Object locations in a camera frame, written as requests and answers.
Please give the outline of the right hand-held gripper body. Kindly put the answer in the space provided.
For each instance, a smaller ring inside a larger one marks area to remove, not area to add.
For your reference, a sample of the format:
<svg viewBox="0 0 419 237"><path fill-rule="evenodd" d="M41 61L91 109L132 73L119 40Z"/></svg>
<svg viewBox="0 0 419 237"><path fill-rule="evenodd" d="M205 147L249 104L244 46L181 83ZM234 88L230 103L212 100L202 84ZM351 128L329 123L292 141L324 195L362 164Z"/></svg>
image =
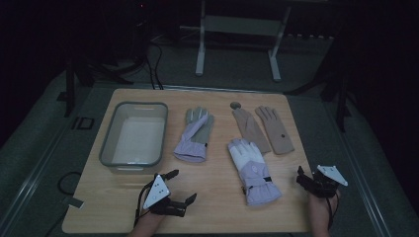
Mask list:
<svg viewBox="0 0 419 237"><path fill-rule="evenodd" d="M318 198L333 198L340 185L347 187L348 182L336 166L318 165L306 190Z"/></svg>

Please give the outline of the white metal stand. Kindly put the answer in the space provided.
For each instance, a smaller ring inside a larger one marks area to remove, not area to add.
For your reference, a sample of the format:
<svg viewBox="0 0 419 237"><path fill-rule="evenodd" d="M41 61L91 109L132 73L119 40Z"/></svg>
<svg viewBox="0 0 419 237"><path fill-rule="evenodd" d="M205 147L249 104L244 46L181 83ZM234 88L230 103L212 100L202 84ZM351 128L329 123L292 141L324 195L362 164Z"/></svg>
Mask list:
<svg viewBox="0 0 419 237"><path fill-rule="evenodd" d="M277 54L281 41L285 35L285 28L291 14L292 7L287 7L283 17L280 20L274 21L208 15L206 13L206 5L207 0L201 0L200 41L195 74L197 76L204 75L206 59L206 32L264 36L274 37L276 39L274 46L270 48L267 53L273 80L275 82L280 82L282 80L282 76L280 73L279 62L277 60Z"/></svg>

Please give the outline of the clear plastic bin grey rim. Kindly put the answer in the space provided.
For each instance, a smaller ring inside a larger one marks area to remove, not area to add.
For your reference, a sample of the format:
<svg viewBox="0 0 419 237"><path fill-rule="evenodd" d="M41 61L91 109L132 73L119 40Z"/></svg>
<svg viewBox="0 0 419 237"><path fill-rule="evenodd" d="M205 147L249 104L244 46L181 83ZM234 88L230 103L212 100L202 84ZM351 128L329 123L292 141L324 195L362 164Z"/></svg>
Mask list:
<svg viewBox="0 0 419 237"><path fill-rule="evenodd" d="M168 107L160 102L116 105L100 152L100 162L116 174L160 170Z"/></svg>

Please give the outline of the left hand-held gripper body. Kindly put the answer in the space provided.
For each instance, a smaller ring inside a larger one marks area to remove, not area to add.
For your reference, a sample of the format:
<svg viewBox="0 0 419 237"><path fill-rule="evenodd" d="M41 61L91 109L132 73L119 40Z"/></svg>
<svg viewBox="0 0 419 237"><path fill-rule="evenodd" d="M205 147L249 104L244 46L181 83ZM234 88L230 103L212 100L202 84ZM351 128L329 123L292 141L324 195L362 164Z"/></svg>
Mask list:
<svg viewBox="0 0 419 237"><path fill-rule="evenodd" d="M187 206L184 202L172 201L169 198L171 192L166 185L168 180L164 181L162 175L156 174L154 176L142 207L159 215L184 217Z"/></svg>

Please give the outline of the person's right hand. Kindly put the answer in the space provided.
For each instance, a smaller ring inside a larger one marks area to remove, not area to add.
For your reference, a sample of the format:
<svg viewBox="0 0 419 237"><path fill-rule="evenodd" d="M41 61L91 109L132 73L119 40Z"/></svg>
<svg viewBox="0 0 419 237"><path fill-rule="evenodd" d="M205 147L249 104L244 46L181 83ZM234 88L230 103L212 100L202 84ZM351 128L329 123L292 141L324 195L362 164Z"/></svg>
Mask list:
<svg viewBox="0 0 419 237"><path fill-rule="evenodd" d="M308 216L310 224L329 226L337 210L340 197L319 198L313 194L308 195Z"/></svg>

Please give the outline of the grey tape piece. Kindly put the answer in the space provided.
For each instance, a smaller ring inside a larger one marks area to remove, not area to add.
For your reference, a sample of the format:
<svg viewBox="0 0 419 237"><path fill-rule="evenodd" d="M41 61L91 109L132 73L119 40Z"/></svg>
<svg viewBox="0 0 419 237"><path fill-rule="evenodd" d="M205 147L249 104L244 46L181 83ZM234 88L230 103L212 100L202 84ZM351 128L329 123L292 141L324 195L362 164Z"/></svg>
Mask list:
<svg viewBox="0 0 419 237"><path fill-rule="evenodd" d="M75 197L65 197L62 201L64 204L69 206L73 206L75 208L81 209L84 205L84 202Z"/></svg>

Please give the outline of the lavender ski glove grey palm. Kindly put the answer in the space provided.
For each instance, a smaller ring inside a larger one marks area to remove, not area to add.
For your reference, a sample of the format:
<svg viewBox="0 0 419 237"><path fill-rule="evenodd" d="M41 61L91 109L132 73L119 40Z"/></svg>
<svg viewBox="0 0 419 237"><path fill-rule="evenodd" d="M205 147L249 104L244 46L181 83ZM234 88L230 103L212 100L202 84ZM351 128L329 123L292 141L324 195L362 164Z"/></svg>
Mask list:
<svg viewBox="0 0 419 237"><path fill-rule="evenodd" d="M188 109L186 127L174 149L175 157L187 162L205 162L213 122L213 115L205 108Z"/></svg>

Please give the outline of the black metal stand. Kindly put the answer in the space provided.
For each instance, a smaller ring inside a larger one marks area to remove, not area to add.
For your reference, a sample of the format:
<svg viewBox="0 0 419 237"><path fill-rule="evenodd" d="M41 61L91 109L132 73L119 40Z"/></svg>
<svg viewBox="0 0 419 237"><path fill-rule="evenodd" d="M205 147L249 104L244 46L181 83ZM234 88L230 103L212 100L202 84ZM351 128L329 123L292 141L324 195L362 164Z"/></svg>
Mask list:
<svg viewBox="0 0 419 237"><path fill-rule="evenodd" d="M345 40L342 36L336 36L314 73L313 79L296 89L285 92L285 95L299 95L320 84L325 84L320 93L320 99L323 102L332 102L337 99L335 120L341 132L346 131L344 121L347 114L346 101L349 83L349 75L346 72L349 66L348 54L343 49L344 44Z"/></svg>

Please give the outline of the beige knit glove dark button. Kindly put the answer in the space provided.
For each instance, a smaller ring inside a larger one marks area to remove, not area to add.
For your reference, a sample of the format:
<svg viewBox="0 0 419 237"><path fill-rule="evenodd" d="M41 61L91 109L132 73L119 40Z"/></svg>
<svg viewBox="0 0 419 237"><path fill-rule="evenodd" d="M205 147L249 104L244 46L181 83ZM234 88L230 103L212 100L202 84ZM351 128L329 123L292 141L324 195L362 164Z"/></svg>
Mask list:
<svg viewBox="0 0 419 237"><path fill-rule="evenodd" d="M275 154L282 155L294 151L292 140L275 109L260 106L255 110L255 113L265 126Z"/></svg>

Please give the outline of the black rectangular floor frame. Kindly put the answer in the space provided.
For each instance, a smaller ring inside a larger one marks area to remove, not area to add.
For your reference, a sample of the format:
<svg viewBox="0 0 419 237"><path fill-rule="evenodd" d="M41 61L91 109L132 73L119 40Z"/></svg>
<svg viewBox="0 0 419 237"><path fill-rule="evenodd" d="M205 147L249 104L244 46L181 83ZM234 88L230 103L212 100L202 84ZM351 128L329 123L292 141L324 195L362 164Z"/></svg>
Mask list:
<svg viewBox="0 0 419 237"><path fill-rule="evenodd" d="M72 129L89 130L94 126L95 120L93 118L77 117L71 126Z"/></svg>

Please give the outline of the white and lavender ski glove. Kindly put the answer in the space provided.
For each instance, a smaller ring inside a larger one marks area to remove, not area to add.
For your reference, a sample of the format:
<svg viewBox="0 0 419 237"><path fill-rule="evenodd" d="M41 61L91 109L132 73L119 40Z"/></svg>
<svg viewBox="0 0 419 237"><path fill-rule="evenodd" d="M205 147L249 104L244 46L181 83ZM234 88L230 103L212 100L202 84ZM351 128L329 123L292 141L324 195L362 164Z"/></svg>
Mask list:
<svg viewBox="0 0 419 237"><path fill-rule="evenodd" d="M228 150L238 171L248 205L266 204L282 196L254 142L235 138L228 143Z"/></svg>

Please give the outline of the person's left hand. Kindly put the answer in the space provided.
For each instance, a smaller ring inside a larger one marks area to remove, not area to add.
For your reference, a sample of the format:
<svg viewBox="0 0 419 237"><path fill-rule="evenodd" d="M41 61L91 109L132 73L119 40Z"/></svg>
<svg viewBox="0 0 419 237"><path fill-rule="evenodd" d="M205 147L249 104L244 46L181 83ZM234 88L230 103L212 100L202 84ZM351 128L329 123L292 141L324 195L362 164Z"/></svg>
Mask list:
<svg viewBox="0 0 419 237"><path fill-rule="evenodd" d="M164 218L165 215L147 212L139 218L138 224L144 227L157 228L160 225L160 223L164 220Z"/></svg>

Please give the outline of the black tripod stand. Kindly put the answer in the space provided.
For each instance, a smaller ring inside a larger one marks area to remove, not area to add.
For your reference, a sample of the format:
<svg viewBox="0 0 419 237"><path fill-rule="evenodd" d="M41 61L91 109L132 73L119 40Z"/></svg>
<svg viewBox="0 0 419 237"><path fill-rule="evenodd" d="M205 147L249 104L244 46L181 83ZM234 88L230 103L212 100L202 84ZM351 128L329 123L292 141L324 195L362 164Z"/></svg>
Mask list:
<svg viewBox="0 0 419 237"><path fill-rule="evenodd" d="M78 77L83 86L92 87L95 82L91 75L91 68L93 68L112 81L131 85L131 82L124 79L122 75L133 71L139 66L139 63L134 63L127 67L112 70L101 64L98 60L94 60L84 54L72 53L68 55L66 57L65 68L65 90L57 98L58 101L65 103L64 116L68 118L75 108L75 77Z"/></svg>

